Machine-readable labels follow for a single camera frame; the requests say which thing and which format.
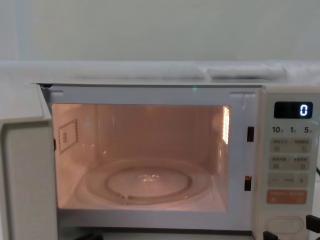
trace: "oven wall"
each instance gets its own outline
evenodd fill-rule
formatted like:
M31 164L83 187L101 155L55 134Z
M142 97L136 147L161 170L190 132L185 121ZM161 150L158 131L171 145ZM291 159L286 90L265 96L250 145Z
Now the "oven wall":
M103 161L173 159L209 163L210 107L98 105Z
M82 176L98 162L97 107L54 104L52 118L57 198L63 208Z

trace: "microwave control panel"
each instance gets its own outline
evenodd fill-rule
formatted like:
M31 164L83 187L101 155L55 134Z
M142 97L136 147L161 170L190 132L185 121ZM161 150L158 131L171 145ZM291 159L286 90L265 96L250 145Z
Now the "microwave control panel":
M268 95L263 164L267 209L312 205L319 144L318 96Z

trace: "orange button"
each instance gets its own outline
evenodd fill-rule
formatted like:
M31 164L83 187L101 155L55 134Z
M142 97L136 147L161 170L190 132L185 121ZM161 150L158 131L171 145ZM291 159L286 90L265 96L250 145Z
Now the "orange button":
M270 189L266 195L266 202L268 204L305 204L307 191Z

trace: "number 0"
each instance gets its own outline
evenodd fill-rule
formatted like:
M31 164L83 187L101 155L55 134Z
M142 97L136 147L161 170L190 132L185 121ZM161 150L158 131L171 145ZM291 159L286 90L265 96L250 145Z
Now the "number 0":
M306 116L308 114L308 105L302 104L300 106L300 115Z

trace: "microwave top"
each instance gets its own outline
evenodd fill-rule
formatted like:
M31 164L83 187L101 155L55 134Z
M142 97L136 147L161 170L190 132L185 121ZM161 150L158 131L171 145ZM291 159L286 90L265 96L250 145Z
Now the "microwave top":
M51 86L235 87L311 94L320 93L320 62L2 61L0 127L50 118L40 87Z
M0 61L0 78L0 85L4 87L31 83L43 85L314 86L320 84L320 62Z

